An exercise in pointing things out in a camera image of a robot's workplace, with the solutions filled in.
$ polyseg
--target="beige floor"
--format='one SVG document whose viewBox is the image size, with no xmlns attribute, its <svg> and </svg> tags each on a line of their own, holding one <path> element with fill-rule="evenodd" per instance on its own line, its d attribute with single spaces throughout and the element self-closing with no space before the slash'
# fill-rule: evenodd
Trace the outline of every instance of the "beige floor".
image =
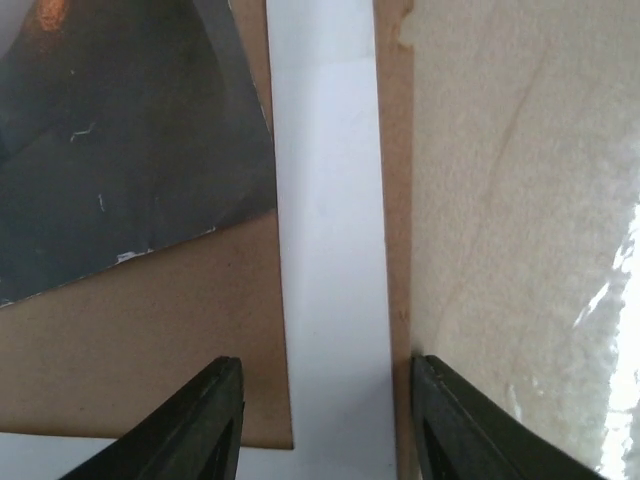
<svg viewBox="0 0 640 480">
<path fill-rule="evenodd" d="M 640 478 L 640 2 L 416 0 L 413 341 Z"/>
</svg>

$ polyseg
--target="white border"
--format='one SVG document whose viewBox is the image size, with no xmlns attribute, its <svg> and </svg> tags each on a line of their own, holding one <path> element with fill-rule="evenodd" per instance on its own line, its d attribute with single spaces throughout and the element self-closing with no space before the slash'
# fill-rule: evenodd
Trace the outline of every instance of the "white border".
<svg viewBox="0 0 640 480">
<path fill-rule="evenodd" d="M 395 478 L 371 0 L 268 0 L 295 449 L 238 480 Z M 52 479 L 110 441 L 0 435 L 2 478 Z"/>
</svg>

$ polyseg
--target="cardboard edge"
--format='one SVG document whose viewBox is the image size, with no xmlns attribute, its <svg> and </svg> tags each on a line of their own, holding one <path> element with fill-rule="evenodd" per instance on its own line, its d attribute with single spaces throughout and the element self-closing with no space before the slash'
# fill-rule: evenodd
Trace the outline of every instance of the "cardboard edge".
<svg viewBox="0 0 640 480">
<path fill-rule="evenodd" d="M 413 0 L 376 0 L 376 54 L 398 478 L 415 478 L 411 423 L 413 49 L 399 41 Z"/>
</svg>

